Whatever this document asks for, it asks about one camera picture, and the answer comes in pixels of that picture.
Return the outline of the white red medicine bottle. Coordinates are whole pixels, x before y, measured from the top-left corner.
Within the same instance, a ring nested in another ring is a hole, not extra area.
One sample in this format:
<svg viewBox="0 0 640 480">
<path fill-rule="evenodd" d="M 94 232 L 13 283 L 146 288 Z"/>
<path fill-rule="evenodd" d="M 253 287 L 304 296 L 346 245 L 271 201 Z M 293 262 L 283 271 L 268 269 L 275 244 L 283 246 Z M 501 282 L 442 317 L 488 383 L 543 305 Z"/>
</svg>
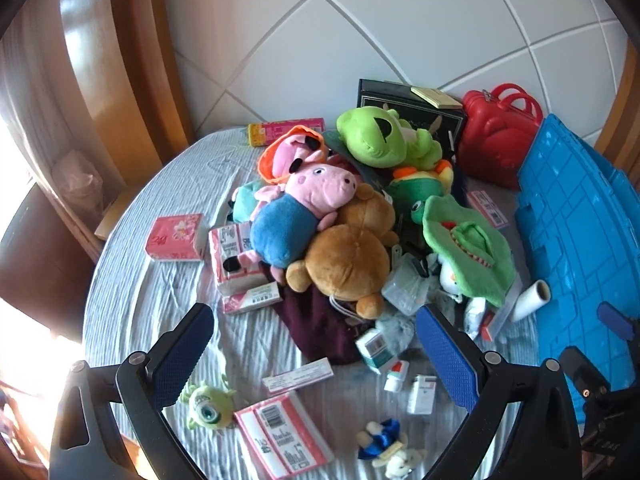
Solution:
<svg viewBox="0 0 640 480">
<path fill-rule="evenodd" d="M 402 388 L 404 388 L 408 371 L 409 363 L 404 360 L 398 360 L 387 371 L 384 390 L 392 393 L 401 392 Z"/>
</svg>

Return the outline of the green crocodile plush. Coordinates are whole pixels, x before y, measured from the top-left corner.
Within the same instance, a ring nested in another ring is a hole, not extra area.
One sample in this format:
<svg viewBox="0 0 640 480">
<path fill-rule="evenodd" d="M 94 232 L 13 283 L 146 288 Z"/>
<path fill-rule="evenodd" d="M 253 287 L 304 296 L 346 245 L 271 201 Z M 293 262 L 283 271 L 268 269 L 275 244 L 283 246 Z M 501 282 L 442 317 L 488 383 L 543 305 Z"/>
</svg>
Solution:
<svg viewBox="0 0 640 480">
<path fill-rule="evenodd" d="M 451 196 L 431 196 L 424 205 L 426 244 L 450 265 L 460 294 L 500 308 L 516 270 L 506 238 L 473 208 Z"/>
</svg>

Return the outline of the clear plastic floss box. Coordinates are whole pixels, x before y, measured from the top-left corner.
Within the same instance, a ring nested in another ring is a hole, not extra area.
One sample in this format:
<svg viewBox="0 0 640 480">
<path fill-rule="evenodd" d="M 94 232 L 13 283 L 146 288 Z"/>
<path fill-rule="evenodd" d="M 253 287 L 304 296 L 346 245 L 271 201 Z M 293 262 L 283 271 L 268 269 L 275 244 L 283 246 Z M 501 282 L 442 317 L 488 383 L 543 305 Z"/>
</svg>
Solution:
<svg viewBox="0 0 640 480">
<path fill-rule="evenodd" d="M 413 255 L 403 255 L 382 288 L 384 299 L 403 315 L 411 316 L 430 301 L 439 281 L 428 274 Z"/>
</svg>

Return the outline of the long white pink box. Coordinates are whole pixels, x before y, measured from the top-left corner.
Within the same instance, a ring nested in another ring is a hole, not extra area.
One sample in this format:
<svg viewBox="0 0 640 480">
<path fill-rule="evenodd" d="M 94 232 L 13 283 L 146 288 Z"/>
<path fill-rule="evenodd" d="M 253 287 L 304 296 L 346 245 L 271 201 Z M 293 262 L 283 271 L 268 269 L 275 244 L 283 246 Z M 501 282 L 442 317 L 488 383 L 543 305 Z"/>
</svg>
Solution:
<svg viewBox="0 0 640 480">
<path fill-rule="evenodd" d="M 276 376 L 265 377 L 262 380 L 270 396 L 304 388 L 322 382 L 334 376 L 333 368 L 327 358 L 309 362 L 295 370 L 290 370 Z"/>
</svg>

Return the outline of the pink white tissue pack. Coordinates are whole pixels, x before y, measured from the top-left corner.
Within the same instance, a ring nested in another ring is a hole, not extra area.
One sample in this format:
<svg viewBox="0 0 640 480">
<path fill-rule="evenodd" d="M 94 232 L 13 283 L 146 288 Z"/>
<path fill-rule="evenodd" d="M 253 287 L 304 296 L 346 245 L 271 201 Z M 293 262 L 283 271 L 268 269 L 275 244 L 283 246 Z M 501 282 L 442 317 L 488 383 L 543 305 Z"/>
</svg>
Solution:
<svg viewBox="0 0 640 480">
<path fill-rule="evenodd" d="M 234 296 L 268 283 L 259 263 L 249 266 L 239 264 L 239 254 L 252 249 L 250 222 L 213 228 L 208 233 L 208 241 L 214 282 L 222 296 Z"/>
</svg>

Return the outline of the brown teddy bear plush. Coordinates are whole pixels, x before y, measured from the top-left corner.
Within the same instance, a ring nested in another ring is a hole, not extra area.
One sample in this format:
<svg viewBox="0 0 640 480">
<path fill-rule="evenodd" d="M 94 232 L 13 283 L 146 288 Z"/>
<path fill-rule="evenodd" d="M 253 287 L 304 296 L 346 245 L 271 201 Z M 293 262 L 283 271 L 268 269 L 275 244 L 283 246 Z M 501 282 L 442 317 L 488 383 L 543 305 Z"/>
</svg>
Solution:
<svg viewBox="0 0 640 480">
<path fill-rule="evenodd" d="M 314 285 L 324 296 L 352 304 L 360 318 L 379 318 L 390 248 L 399 243 L 395 221 L 387 197 L 361 183 L 355 197 L 337 211 L 334 225 L 312 239 L 303 259 L 288 266 L 286 284 L 294 292 Z"/>
</svg>

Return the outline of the pink pig plush blue shirt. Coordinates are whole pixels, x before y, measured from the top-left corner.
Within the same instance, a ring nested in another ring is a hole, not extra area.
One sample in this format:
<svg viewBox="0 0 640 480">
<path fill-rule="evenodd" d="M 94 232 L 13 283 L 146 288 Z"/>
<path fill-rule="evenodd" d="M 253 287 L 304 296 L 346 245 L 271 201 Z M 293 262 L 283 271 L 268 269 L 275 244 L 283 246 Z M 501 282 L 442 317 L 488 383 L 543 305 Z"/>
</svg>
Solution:
<svg viewBox="0 0 640 480">
<path fill-rule="evenodd" d="M 262 204 L 250 220 L 252 249 L 239 264 L 263 262 L 280 283 L 288 266 L 303 257 L 311 240 L 333 226 L 340 208 L 356 195 L 358 180 L 327 162 L 294 162 L 286 182 L 255 193 Z"/>
</svg>

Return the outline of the small white medicine box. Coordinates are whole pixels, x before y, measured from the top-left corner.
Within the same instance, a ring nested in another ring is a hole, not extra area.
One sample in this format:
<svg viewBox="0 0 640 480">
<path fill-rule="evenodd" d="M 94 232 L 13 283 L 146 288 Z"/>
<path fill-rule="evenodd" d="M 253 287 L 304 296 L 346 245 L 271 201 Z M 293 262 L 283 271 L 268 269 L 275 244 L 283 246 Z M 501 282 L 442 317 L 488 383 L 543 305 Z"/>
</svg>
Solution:
<svg viewBox="0 0 640 480">
<path fill-rule="evenodd" d="M 424 416 L 433 414 L 436 387 L 436 376 L 416 375 L 411 384 L 407 408 L 408 413 L 411 415 Z"/>
</svg>

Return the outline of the green one-eyed monster toy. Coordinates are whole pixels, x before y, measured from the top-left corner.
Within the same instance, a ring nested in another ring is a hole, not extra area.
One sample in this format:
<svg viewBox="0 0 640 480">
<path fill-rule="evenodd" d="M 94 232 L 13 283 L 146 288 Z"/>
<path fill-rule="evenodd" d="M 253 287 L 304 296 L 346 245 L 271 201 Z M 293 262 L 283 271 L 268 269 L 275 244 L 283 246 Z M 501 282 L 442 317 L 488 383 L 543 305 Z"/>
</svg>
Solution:
<svg viewBox="0 0 640 480">
<path fill-rule="evenodd" d="M 182 389 L 179 401 L 188 406 L 186 426 L 193 430 L 202 427 L 209 430 L 221 430 L 232 423 L 234 413 L 233 396 L 235 391 L 228 388 L 216 388 L 206 382 L 199 385 L 188 382 Z"/>
</svg>

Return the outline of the grey furry plush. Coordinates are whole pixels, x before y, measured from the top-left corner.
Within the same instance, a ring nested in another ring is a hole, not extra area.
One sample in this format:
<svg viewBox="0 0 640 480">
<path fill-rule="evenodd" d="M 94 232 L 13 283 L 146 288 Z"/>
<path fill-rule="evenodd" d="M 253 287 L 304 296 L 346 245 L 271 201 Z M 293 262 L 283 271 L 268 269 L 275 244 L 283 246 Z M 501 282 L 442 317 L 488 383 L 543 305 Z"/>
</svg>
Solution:
<svg viewBox="0 0 640 480">
<path fill-rule="evenodd" d="M 395 356 L 400 356 L 411 346 L 416 336 L 416 326 L 412 318 L 401 312 L 384 312 L 376 321 L 375 328 L 381 333 L 387 348 Z"/>
</svg>

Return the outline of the white paper roll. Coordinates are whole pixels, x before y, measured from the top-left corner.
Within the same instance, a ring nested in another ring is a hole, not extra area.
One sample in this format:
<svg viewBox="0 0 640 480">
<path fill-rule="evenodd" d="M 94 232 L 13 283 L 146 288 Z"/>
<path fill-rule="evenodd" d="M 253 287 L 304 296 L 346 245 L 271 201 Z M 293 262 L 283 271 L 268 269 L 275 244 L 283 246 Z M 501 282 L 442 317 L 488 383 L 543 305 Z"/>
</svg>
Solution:
<svg viewBox="0 0 640 480">
<path fill-rule="evenodd" d="M 551 300 L 551 289 L 549 285 L 538 280 L 526 288 L 518 296 L 510 315 L 510 321 L 516 323 L 526 316 L 536 312 Z"/>
</svg>

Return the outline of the white duck plush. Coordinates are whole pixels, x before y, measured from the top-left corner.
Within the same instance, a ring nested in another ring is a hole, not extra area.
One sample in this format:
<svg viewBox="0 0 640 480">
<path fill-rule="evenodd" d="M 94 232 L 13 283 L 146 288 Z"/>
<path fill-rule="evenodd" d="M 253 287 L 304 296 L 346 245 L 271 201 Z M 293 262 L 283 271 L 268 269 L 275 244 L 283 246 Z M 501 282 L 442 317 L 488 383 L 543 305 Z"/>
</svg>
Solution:
<svg viewBox="0 0 640 480">
<path fill-rule="evenodd" d="M 438 262 L 440 264 L 438 280 L 442 291 L 457 304 L 468 300 L 471 297 L 471 292 L 466 276 L 459 273 L 449 260 L 439 257 Z"/>
</svg>

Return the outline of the white green medicine box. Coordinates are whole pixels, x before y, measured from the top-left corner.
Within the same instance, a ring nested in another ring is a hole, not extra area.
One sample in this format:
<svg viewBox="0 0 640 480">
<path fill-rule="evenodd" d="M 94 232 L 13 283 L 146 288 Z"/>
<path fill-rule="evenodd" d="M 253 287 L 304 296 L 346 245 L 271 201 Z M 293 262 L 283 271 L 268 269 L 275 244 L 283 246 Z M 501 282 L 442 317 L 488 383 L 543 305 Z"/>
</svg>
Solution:
<svg viewBox="0 0 640 480">
<path fill-rule="evenodd" d="M 356 347 L 367 367 L 375 374 L 386 374 L 398 362 L 398 357 L 390 351 L 383 334 L 376 328 L 363 333 L 356 340 Z"/>
</svg>

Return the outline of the small blue dressed doll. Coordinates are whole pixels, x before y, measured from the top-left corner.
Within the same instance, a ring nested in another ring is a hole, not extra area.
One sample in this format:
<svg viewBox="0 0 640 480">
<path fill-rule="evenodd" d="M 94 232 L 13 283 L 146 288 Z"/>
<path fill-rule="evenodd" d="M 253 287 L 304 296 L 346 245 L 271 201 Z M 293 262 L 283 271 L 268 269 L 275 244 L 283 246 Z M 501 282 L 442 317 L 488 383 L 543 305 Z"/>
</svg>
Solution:
<svg viewBox="0 0 640 480">
<path fill-rule="evenodd" d="M 358 458 L 384 469 L 387 479 L 407 479 L 426 459 L 426 451 L 410 448 L 397 419 L 368 422 L 356 435 Z"/>
</svg>

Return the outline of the white striped tablecloth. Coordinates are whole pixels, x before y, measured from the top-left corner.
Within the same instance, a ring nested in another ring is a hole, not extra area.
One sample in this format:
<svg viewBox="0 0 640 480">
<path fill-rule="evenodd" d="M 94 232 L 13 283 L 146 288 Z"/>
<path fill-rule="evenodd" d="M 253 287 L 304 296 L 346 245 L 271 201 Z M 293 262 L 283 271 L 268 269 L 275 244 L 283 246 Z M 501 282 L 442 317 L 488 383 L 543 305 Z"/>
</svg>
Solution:
<svg viewBox="0 0 640 480">
<path fill-rule="evenodd" d="M 157 218 L 202 214 L 208 226 L 227 219 L 232 191 L 254 177 L 258 151 L 242 128 L 204 136 L 140 191 L 108 238 L 94 272 L 85 310 L 84 353 L 93 366 L 118 364 L 148 350 L 197 302 L 218 310 L 208 261 L 158 262 L 145 251 Z M 226 382 L 238 408 L 264 400 L 264 379 L 295 370 L 303 356 L 271 308 L 218 314 L 212 339 L 194 368 L 194 382 Z M 396 418 L 414 448 L 434 462 L 456 433 L 465 410 L 444 388 L 431 415 L 407 411 L 408 393 L 390 393 L 363 363 L 339 366 L 331 378 L 301 388 L 298 398 L 334 457 L 310 472 L 314 479 L 377 479 L 381 471 L 357 457 L 356 435 L 372 420 Z"/>
</svg>

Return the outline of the pink barcode tissue pack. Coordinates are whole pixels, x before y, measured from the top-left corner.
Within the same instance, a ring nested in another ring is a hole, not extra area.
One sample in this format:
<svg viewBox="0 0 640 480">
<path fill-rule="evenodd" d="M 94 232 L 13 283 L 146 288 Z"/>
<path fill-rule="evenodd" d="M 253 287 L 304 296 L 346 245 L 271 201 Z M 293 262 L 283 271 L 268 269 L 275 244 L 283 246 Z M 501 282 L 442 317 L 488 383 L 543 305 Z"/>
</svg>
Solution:
<svg viewBox="0 0 640 480">
<path fill-rule="evenodd" d="M 236 411 L 250 456 L 268 479 L 287 479 L 326 466 L 334 454 L 295 391 Z"/>
</svg>

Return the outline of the pink floral tissue pack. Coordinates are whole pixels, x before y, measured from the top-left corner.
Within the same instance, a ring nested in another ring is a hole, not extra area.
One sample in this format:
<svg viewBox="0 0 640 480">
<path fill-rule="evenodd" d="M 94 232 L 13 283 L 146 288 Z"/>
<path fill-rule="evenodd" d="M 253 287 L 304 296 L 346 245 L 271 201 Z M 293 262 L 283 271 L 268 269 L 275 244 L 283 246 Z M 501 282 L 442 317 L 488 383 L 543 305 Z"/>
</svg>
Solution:
<svg viewBox="0 0 640 480">
<path fill-rule="evenodd" d="M 158 217 L 146 240 L 145 252 L 157 261 L 198 261 L 203 257 L 205 242 L 202 214 Z"/>
</svg>

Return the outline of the flat pink white box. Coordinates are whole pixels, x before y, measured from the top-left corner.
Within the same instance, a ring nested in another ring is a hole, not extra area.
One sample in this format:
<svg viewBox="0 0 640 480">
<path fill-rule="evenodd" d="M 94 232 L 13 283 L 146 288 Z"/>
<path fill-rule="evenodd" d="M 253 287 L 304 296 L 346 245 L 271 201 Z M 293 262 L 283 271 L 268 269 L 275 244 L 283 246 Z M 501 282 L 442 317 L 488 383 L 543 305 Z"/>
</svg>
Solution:
<svg viewBox="0 0 640 480">
<path fill-rule="evenodd" d="M 282 297 L 278 284 L 271 282 L 224 298 L 222 300 L 222 313 L 225 315 L 246 313 L 271 307 L 281 301 Z"/>
</svg>

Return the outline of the maroon knitted cloth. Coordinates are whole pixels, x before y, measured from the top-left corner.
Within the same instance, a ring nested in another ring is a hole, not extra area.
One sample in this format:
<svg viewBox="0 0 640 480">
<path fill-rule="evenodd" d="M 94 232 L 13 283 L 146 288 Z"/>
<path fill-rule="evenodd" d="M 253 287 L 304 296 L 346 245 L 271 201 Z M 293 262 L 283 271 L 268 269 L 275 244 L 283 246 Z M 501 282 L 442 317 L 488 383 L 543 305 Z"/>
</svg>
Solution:
<svg viewBox="0 0 640 480">
<path fill-rule="evenodd" d="M 306 360 L 327 358 L 331 365 L 362 360 L 356 340 L 373 327 L 373 322 L 357 323 L 341 314 L 314 285 L 300 294 L 281 287 L 280 293 L 282 301 L 273 309 Z"/>
</svg>

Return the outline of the blue plastic folding crate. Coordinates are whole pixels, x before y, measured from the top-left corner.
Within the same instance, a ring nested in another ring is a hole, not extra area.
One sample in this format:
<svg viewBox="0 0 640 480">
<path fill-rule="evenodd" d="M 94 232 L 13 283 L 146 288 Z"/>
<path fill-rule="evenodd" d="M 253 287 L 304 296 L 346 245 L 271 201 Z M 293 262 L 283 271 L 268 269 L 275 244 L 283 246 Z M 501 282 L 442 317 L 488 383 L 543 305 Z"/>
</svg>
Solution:
<svg viewBox="0 0 640 480">
<path fill-rule="evenodd" d="M 551 299 L 537 310 L 538 354 L 577 347 L 615 390 L 636 374 L 626 342 L 597 317 L 603 301 L 639 315 L 639 196 L 623 171 L 555 115 L 542 121 L 518 172 L 516 226 L 530 277 Z"/>
</svg>

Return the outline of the dark green turtle plush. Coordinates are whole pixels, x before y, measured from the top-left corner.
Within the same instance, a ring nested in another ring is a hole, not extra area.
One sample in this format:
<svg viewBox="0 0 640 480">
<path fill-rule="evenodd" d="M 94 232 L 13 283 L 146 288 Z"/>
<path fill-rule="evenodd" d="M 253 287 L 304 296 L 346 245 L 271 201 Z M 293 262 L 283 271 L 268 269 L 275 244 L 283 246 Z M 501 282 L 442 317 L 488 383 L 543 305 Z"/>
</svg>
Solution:
<svg viewBox="0 0 640 480">
<path fill-rule="evenodd" d="M 432 170 L 402 167 L 393 172 L 385 192 L 393 200 L 396 219 L 421 224 L 426 201 L 431 196 L 450 193 L 454 170 L 448 160 L 440 160 Z"/>
</svg>

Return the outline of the red plastic toy case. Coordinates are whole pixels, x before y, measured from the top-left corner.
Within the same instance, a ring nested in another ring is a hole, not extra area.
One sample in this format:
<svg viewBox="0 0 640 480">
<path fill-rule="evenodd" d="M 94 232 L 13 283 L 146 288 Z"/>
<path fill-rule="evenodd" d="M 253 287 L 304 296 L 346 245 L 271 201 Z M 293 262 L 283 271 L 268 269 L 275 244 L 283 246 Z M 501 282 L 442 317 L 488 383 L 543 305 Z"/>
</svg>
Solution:
<svg viewBox="0 0 640 480">
<path fill-rule="evenodd" d="M 517 191 L 518 170 L 544 119 L 538 101 L 517 84 L 471 90 L 463 97 L 468 119 L 457 149 L 467 176 Z"/>
</svg>

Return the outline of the black framed box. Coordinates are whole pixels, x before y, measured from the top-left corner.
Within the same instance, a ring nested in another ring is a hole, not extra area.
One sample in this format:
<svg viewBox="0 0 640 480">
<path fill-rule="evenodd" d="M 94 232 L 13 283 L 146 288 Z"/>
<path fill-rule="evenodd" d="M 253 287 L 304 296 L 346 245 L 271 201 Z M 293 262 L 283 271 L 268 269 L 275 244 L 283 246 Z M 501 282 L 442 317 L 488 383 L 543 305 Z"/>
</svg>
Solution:
<svg viewBox="0 0 640 480">
<path fill-rule="evenodd" d="M 413 129 L 427 129 L 440 143 L 445 158 L 456 154 L 466 123 L 464 110 L 440 110 L 411 91 L 406 84 L 360 79 L 357 105 L 397 110 Z"/>
</svg>

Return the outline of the light green frog plush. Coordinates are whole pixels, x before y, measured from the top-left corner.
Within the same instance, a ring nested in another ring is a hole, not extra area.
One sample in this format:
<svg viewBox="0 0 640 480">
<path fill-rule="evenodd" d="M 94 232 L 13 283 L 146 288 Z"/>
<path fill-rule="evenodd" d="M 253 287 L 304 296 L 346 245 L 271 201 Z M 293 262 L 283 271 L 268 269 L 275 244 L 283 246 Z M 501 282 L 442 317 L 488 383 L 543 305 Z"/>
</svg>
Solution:
<svg viewBox="0 0 640 480">
<path fill-rule="evenodd" d="M 336 128 L 352 157 L 373 168 L 432 170 L 442 160 L 430 130 L 413 129 L 397 110 L 357 107 L 338 116 Z"/>
</svg>

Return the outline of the orange hooded pink plush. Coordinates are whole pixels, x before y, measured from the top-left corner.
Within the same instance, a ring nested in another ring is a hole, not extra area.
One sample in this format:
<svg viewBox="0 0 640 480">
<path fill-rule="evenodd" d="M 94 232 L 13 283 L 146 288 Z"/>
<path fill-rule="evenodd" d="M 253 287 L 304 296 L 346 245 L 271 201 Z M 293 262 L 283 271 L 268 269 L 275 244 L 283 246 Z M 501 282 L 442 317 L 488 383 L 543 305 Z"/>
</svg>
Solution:
<svg viewBox="0 0 640 480">
<path fill-rule="evenodd" d="M 257 173 L 268 184 L 282 183 L 288 180 L 290 167 L 297 159 L 301 162 L 324 162 L 328 151 L 321 133 L 295 125 L 262 152 L 257 161 Z"/>
</svg>

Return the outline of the pink yellow snack box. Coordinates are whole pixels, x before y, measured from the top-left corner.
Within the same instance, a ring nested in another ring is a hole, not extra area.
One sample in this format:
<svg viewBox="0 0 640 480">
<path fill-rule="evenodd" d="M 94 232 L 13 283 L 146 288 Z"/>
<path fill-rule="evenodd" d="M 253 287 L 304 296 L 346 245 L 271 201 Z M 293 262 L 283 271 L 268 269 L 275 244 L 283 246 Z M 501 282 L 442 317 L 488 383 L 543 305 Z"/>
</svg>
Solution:
<svg viewBox="0 0 640 480">
<path fill-rule="evenodd" d="M 288 133 L 295 126 L 304 126 L 308 129 L 322 132 L 324 129 L 323 118 L 303 118 L 282 120 L 282 122 L 258 122 L 247 126 L 247 142 L 252 148 L 268 146 Z"/>
</svg>

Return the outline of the yellow sticky notepad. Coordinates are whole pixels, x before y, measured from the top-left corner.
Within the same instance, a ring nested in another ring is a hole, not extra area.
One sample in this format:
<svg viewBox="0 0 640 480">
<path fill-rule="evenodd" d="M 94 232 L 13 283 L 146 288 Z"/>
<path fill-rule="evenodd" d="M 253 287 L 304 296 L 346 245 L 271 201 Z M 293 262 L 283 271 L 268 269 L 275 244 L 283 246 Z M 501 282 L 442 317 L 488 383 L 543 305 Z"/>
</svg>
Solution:
<svg viewBox="0 0 640 480">
<path fill-rule="evenodd" d="M 461 110 L 461 102 L 438 89 L 411 87 L 411 92 L 438 110 Z"/>
</svg>

